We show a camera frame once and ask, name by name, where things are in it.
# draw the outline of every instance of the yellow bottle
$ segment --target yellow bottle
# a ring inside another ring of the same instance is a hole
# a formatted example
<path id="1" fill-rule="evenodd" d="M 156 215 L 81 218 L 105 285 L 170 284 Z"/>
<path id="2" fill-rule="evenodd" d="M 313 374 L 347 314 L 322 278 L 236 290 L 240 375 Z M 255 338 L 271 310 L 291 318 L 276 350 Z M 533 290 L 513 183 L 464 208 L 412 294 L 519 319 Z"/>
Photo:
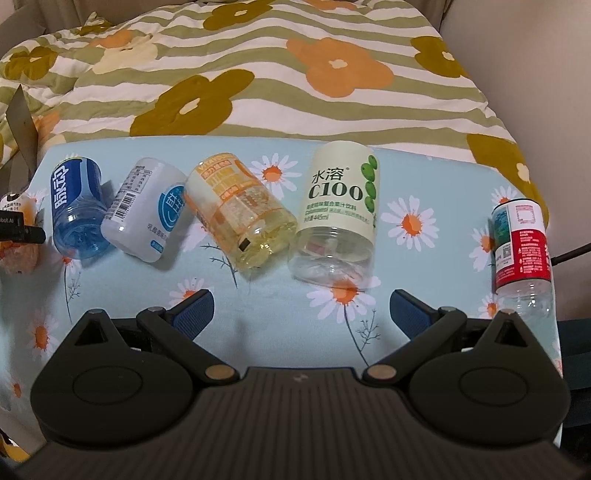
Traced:
<path id="1" fill-rule="evenodd" d="M 296 218 L 231 153 L 199 163 L 184 197 L 237 270 L 260 267 L 296 231 Z"/>

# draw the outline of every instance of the black cable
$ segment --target black cable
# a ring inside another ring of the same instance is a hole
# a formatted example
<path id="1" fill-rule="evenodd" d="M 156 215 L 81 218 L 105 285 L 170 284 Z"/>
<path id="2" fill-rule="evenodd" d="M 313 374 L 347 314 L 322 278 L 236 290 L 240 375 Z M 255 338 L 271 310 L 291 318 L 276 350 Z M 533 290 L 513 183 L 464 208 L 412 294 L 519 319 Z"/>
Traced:
<path id="1" fill-rule="evenodd" d="M 587 254 L 589 252 L 591 252 L 591 244 L 583 245 L 582 247 L 575 248 L 574 250 L 566 252 L 565 254 L 550 258 L 550 264 L 555 266 L 559 263 L 572 260 L 573 258 L 580 257 L 581 255 Z"/>

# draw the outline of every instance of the white bottle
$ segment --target white bottle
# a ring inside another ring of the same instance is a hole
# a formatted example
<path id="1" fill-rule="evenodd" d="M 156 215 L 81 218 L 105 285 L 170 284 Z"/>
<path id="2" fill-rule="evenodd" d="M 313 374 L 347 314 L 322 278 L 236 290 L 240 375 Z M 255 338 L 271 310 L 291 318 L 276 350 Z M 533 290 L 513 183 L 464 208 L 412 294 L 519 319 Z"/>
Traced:
<path id="1" fill-rule="evenodd" d="M 131 169 L 100 226 L 102 235 L 125 253 L 156 262 L 183 210 L 187 176 L 155 158 Z"/>
<path id="2" fill-rule="evenodd" d="M 364 145 L 335 141 L 316 150 L 290 246 L 288 266 L 295 278 L 365 288 L 374 260 L 379 171 Z"/>

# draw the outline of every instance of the orange flower center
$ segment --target orange flower center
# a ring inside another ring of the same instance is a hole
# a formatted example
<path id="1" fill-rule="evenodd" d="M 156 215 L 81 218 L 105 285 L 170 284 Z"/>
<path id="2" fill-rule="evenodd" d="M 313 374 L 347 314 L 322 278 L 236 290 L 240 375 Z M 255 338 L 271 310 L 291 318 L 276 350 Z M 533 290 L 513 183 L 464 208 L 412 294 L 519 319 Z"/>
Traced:
<path id="1" fill-rule="evenodd" d="M 262 177 L 266 181 L 279 181 L 281 175 L 283 175 L 283 172 L 276 165 L 271 165 L 270 167 L 265 168 L 265 170 L 262 171 Z"/>
<path id="2" fill-rule="evenodd" d="M 488 312 L 488 315 L 491 316 L 491 318 L 493 318 L 496 315 L 496 310 L 497 306 L 494 302 L 491 302 L 486 306 L 486 311 Z"/>
<path id="3" fill-rule="evenodd" d="M 339 280 L 330 289 L 335 300 L 343 305 L 348 305 L 359 293 L 357 286 L 350 280 Z"/>
<path id="4" fill-rule="evenodd" d="M 418 216 L 412 213 L 407 213 L 404 216 L 401 226 L 412 236 L 420 234 L 421 230 L 423 230 L 422 221 L 419 220 Z"/>
<path id="5" fill-rule="evenodd" d="M 488 235 L 482 235 L 480 246 L 486 253 L 489 253 L 492 250 L 492 238 Z"/>
<path id="6" fill-rule="evenodd" d="M 183 300 L 187 300 L 187 298 L 189 298 L 194 293 L 197 293 L 197 290 L 187 290 L 185 293 L 183 293 Z"/>
<path id="7" fill-rule="evenodd" d="M 347 62 L 345 62 L 344 60 L 341 60 L 341 59 L 329 60 L 329 63 L 330 63 L 330 66 L 333 67 L 335 70 L 343 69 L 347 65 L 349 65 Z"/>
<path id="8" fill-rule="evenodd" d="M 39 325 L 35 327 L 35 348 L 39 350 L 47 350 L 47 344 L 49 343 L 49 335 L 45 325 Z"/>

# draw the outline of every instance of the barcode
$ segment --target barcode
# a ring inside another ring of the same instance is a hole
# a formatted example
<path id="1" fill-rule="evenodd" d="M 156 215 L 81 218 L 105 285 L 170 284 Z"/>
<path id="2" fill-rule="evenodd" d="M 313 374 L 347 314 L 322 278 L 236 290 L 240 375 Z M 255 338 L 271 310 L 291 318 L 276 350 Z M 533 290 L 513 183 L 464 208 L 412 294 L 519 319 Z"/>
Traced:
<path id="1" fill-rule="evenodd" d="M 115 211 L 115 216 L 119 217 L 120 219 L 124 219 L 125 215 L 129 210 L 129 207 L 133 205 L 135 200 L 135 193 L 127 192 L 125 196 L 121 199 L 117 210 Z"/>

